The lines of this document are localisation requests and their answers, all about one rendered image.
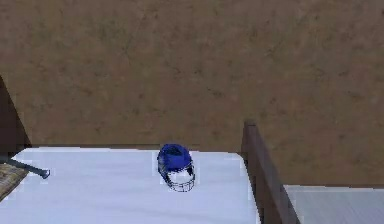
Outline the black bat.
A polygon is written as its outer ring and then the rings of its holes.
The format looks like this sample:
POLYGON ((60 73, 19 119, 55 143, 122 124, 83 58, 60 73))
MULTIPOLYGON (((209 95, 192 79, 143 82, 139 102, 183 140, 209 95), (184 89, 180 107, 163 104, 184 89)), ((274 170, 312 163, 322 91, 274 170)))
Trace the black bat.
POLYGON ((17 160, 14 160, 14 159, 6 157, 6 156, 0 156, 0 163, 5 163, 8 165, 26 170, 28 172, 32 172, 34 174, 37 174, 38 176, 40 176, 43 179, 47 179, 50 176, 49 170, 40 169, 40 168, 34 167, 32 165, 19 162, 17 160))

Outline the brown woven cushion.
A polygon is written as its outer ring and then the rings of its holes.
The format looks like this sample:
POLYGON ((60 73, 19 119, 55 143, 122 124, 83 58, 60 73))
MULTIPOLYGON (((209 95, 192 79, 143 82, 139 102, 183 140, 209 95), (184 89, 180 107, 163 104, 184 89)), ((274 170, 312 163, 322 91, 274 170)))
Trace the brown woven cushion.
POLYGON ((8 164, 0 164, 0 202, 28 175, 28 172, 8 164))

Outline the white bed with brown frame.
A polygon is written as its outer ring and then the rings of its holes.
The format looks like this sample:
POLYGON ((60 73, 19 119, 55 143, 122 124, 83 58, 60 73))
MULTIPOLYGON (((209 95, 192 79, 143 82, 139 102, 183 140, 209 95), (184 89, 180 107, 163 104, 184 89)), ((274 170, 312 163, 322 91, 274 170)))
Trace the white bed with brown frame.
POLYGON ((30 148, 30 173, 0 202, 0 224, 301 224, 256 124, 245 123, 239 153, 192 154, 196 181, 171 190, 154 150, 30 148))

